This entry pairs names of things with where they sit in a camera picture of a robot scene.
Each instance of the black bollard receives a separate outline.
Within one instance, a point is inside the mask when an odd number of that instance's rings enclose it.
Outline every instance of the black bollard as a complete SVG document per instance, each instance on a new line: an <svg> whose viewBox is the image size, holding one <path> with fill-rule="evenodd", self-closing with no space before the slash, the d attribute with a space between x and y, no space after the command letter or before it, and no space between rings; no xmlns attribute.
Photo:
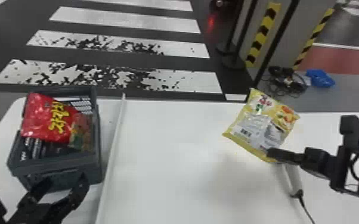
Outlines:
<svg viewBox="0 0 359 224"><path fill-rule="evenodd" d="M241 30L241 34L238 38L237 45L235 47L235 52L232 55L223 57L221 62L224 66L233 70L244 70L245 62L239 57L239 52L241 51L242 43L244 41L247 29L249 28L250 21L253 16L253 12L255 11L256 4L258 0L252 0L249 6L249 10L247 11L245 22L243 23L243 27Z"/></svg>
<svg viewBox="0 0 359 224"><path fill-rule="evenodd" d="M216 45L216 50L221 55L228 55L228 54L233 54L234 53L234 49L232 48L232 42L233 42L235 29L237 28L239 15L241 14L242 5L243 5L243 0L238 0L237 6L236 6L236 9L235 9L235 14L237 15L237 17L235 18L235 20L233 22L233 26L232 26L232 28L230 30L230 35L228 36L227 41L225 41L225 42L223 41L223 42L218 43Z"/></svg>

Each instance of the red snack bag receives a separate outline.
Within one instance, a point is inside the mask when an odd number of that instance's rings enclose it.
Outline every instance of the red snack bag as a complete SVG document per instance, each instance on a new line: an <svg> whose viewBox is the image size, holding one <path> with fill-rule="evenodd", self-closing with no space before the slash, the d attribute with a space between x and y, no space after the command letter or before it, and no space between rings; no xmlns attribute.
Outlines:
<svg viewBox="0 0 359 224"><path fill-rule="evenodd" d="M25 105L21 136L68 144L75 114L72 106L41 95L30 94Z"/></svg>

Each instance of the stand base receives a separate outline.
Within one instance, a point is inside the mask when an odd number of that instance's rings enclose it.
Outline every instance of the stand base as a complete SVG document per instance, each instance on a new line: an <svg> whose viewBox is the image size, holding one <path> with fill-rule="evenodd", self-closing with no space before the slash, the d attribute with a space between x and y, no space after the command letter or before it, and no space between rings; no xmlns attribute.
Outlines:
<svg viewBox="0 0 359 224"><path fill-rule="evenodd" d="M235 53L235 47L233 44L230 45L228 49L226 49L226 42L221 42L216 45L216 50L221 55L229 55Z"/></svg>
<svg viewBox="0 0 359 224"><path fill-rule="evenodd" d="M245 62L237 55L236 60L233 61L235 55L225 56L221 60L221 64L232 70L244 70Z"/></svg>

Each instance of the barcode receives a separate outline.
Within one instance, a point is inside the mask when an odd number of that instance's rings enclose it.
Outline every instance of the barcode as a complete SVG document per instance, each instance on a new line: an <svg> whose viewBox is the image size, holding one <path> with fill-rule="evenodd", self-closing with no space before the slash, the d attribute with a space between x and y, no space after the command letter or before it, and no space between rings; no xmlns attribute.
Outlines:
<svg viewBox="0 0 359 224"><path fill-rule="evenodd" d="M252 133L248 132L247 130L245 129L241 129L241 133L246 135L247 137L250 137L252 135Z"/></svg>

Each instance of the red floor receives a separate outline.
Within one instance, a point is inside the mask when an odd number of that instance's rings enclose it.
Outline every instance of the red floor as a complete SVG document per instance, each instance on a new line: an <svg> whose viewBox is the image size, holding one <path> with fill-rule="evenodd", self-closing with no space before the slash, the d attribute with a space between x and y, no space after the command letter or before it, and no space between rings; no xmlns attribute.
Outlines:
<svg viewBox="0 0 359 224"><path fill-rule="evenodd" d="M298 68L306 69L323 69L336 74L359 74L359 50L312 47Z"/></svg>

